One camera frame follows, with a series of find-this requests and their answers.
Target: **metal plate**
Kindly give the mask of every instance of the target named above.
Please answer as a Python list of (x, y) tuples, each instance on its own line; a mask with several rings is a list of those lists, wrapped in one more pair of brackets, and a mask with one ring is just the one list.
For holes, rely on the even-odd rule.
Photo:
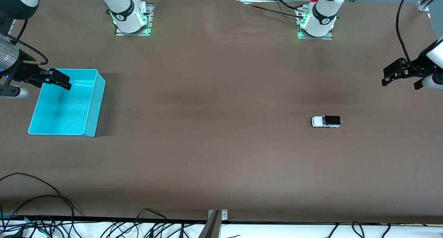
[(416, 5), (417, 5), (417, 10), (418, 10), (418, 11), (429, 11), (429, 8), (428, 8), (428, 7), (425, 7), (425, 8), (422, 8), (422, 7), (421, 7), (421, 2), (420, 2), (420, 1), (418, 1), (418, 2), (416, 3)]
[[(208, 210), (208, 219), (209, 217), (211, 217), (212, 212), (214, 212), (214, 210)], [(222, 221), (226, 221), (228, 219), (228, 210), (221, 210), (222, 214), (221, 214), (221, 220)]]

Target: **silver cylinder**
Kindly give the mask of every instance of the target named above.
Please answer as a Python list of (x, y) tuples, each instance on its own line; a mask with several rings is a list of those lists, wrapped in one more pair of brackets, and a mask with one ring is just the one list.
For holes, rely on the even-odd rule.
[(0, 72), (10, 68), (19, 58), (20, 50), (0, 34)]

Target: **brown table surface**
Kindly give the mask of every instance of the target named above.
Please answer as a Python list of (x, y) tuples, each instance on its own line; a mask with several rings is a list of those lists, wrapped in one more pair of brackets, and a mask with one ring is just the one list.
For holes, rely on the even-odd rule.
[[(114, 36), (103, 0), (41, 0), (22, 40), (48, 67), (103, 75), (97, 137), (27, 134), (39, 92), (27, 86), (29, 99), (0, 100), (1, 175), (39, 176), (84, 216), (442, 222), (442, 93), (381, 86), (403, 56), (397, 7), (345, 3), (334, 41), (317, 41), (234, 0), (163, 0), (150, 37)], [(435, 40), (414, 4), (400, 28), (412, 58)], [(314, 129), (318, 115), (343, 124)], [(6, 212), (53, 193), (22, 176), (0, 189)], [(20, 213), (70, 214), (60, 200)]]

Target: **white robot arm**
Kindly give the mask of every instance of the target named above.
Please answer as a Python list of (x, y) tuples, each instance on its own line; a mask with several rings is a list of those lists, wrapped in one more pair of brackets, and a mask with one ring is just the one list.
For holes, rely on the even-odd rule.
[[(142, 17), (146, 12), (145, 2), (140, 0), (104, 1), (121, 32), (134, 33), (146, 25), (146, 18)], [(38, 5), (39, 0), (0, 0), (0, 19), (28, 19), (35, 13)], [(36, 87), (48, 83), (61, 86), (66, 90), (71, 89), (68, 76), (56, 69), (43, 70), (39, 67), (39, 65), (47, 64), (46, 57), (44, 57), (44, 63), (36, 62), (34, 58), (20, 50), (15, 45), (16, 42), (21, 43), (17, 38), (0, 31), (0, 79), (3, 76), (6, 78), (5, 83), (0, 84), (0, 97), (27, 98), (28, 91), (11, 85), (12, 80), (29, 83)]]
[(325, 36), (334, 27), (337, 13), (345, 0), (318, 0), (310, 2), (309, 17), (300, 25), (311, 36)]
[[(134, 33), (146, 25), (141, 15), (146, 3), (140, 0), (104, 0), (115, 24), (124, 33)], [(0, 0), (0, 19), (28, 19), (38, 8), (39, 0)]]
[(141, 0), (104, 0), (117, 27), (124, 33), (134, 33), (146, 25), (141, 17), (146, 3)]

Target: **blue storage bin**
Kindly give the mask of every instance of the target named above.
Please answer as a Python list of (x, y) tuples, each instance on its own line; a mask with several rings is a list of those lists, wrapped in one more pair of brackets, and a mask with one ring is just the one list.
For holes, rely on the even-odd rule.
[(58, 69), (70, 77), (71, 90), (43, 84), (29, 134), (51, 137), (94, 137), (105, 91), (95, 69)]

